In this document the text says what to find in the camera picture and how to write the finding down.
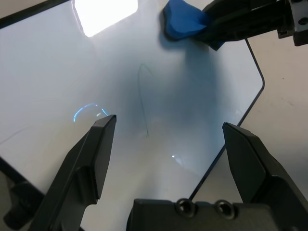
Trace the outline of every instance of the black metal part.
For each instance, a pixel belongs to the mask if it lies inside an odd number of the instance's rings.
[[[87,206],[100,199],[116,116],[94,123],[69,151],[31,223],[30,231],[76,231]]]
[[[259,137],[223,125],[230,170],[244,203],[267,204],[281,230],[308,228],[308,202]]]
[[[280,39],[293,35],[296,46],[307,44],[306,30],[295,29],[297,24],[308,23],[308,15],[294,22],[296,17],[292,12],[298,12],[295,10],[298,4],[289,0],[214,0],[203,9],[212,18],[212,23],[195,39],[218,49],[226,41],[238,41],[277,30]]]
[[[267,205],[196,202],[194,216],[185,218],[177,212],[176,204],[136,199],[128,218],[127,231],[281,231]],[[221,209],[221,205],[231,207],[229,212],[234,212],[234,216],[224,216],[228,210]]]
[[[3,220],[9,228],[19,230],[34,217],[44,194],[2,158],[0,158],[0,170],[9,178],[11,183],[8,186],[12,206]]]
[[[277,30],[290,21],[290,6],[287,1],[274,1],[259,8],[251,9],[248,1],[239,5],[238,8],[230,10],[229,14],[220,15],[226,5],[218,4],[216,1],[212,7],[206,7],[204,11],[210,16],[213,15],[213,22],[200,34],[195,36],[203,42],[225,42],[238,41],[269,31]]]

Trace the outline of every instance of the whiteboard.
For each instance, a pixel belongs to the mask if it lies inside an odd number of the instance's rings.
[[[263,86],[245,41],[168,41],[165,4],[68,1],[0,30],[0,155],[43,193],[94,121],[117,115],[87,231],[124,230],[135,198],[189,197],[223,122],[238,124]]]

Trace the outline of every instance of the black border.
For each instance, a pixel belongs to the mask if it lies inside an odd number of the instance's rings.
[[[263,77],[263,74],[261,72],[261,69],[259,67],[259,64],[257,63],[257,60],[256,60],[256,57],[254,55],[254,52],[252,51],[251,49],[251,46],[249,44],[249,41],[248,39],[245,39],[246,41],[246,44],[249,48],[249,51],[252,55],[252,58],[254,59],[255,61],[255,64],[257,66],[257,69],[260,73],[260,76],[261,76],[261,79],[262,79],[262,87],[260,89],[260,91],[258,92],[258,94],[256,95],[255,99],[252,101],[252,103],[250,104],[249,108],[247,109],[247,111],[245,112],[245,114],[243,115],[242,119],[240,120],[240,122],[238,123],[237,126],[240,126],[244,119],[246,118],[246,116],[248,115],[248,113],[250,112],[251,108],[255,105],[257,99],[259,98],[260,94],[262,93],[264,87],[265,87],[265,80],[264,80],[264,77]],[[206,180],[206,178],[208,177],[208,175],[210,174],[210,172],[212,171],[213,167],[215,166],[215,164],[218,162],[218,160],[220,159],[222,153],[225,151],[226,149],[226,145],[224,145],[222,147],[222,149],[220,150],[220,152],[218,153],[218,155],[216,156],[215,160],[213,161],[213,163],[211,164],[211,166],[208,168],[208,170],[206,171],[206,173],[204,174],[204,176],[202,177],[201,181],[199,182],[199,184],[197,185],[197,187],[194,189],[193,193],[191,194],[191,196],[189,197],[190,200],[192,200],[194,198],[194,196],[196,196],[197,192],[199,191],[199,189],[201,188],[202,184],[204,183],[204,181]]]
[[[21,20],[24,20],[28,17],[31,17],[33,15],[36,15],[42,11],[48,10],[54,6],[57,6],[61,3],[67,2],[69,0],[47,0],[45,2],[42,2],[40,4],[37,4],[35,6],[26,8],[22,11],[19,11],[17,13],[13,13],[9,16],[6,16],[4,18],[0,19],[0,29],[12,25],[14,23],[17,23]],[[255,61],[255,64],[257,66],[257,69],[260,73],[260,76],[262,78],[262,88],[260,89],[260,91],[258,92],[258,94],[256,95],[255,99],[252,101],[252,103],[250,104],[249,108],[247,109],[247,111],[245,112],[245,114],[243,115],[242,119],[240,120],[240,122],[238,123],[238,126],[240,126],[242,124],[242,122],[244,121],[244,119],[246,118],[246,116],[248,115],[248,113],[250,112],[251,108],[254,106],[254,104],[256,103],[257,99],[259,98],[260,94],[262,93],[264,87],[265,87],[265,81],[264,81],[264,77],[263,74],[260,70],[260,67],[257,63],[256,57],[251,49],[251,46],[248,42],[247,39],[245,39],[246,44],[249,48],[249,51]],[[225,146],[222,147],[222,149],[220,150],[220,152],[218,153],[218,155],[216,156],[215,160],[213,161],[213,163],[211,164],[211,166],[208,168],[208,170],[206,171],[205,175],[202,177],[201,181],[199,182],[199,184],[197,185],[197,187],[194,189],[193,193],[191,194],[191,196],[189,197],[189,199],[193,199],[194,196],[197,194],[197,192],[199,191],[200,187],[202,186],[202,184],[204,183],[205,179],[207,178],[207,176],[209,175],[209,173],[211,172],[211,170],[213,169],[213,167],[215,166],[215,164],[217,163],[217,161],[219,160],[219,158],[221,157],[222,153],[225,150]]]
[[[26,8],[22,11],[8,15],[4,18],[0,18],[0,29],[12,25],[14,23],[17,23],[19,21],[22,21],[28,17],[41,13],[45,10],[48,10],[54,6],[60,5],[67,1],[69,0],[47,0],[37,5]]]

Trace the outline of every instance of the drawn line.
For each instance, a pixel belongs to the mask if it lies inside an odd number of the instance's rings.
[[[146,64],[140,64],[139,70],[138,70],[138,94],[139,94],[139,99],[140,99],[140,104],[141,104],[142,115],[143,115],[143,119],[145,122],[145,128],[146,128],[146,134],[147,134],[146,137],[149,137],[149,129],[148,129],[147,121],[146,121],[145,110],[144,110],[144,105],[143,105],[143,100],[142,100],[142,95],[141,95],[141,88],[140,88],[140,74],[141,74],[142,67],[147,69],[153,78],[155,78],[155,76],[153,75],[152,71],[147,67]]]

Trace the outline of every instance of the blue eraser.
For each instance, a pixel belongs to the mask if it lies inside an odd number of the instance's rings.
[[[164,8],[166,33],[179,40],[198,34],[210,23],[210,17],[183,0],[169,0]]]

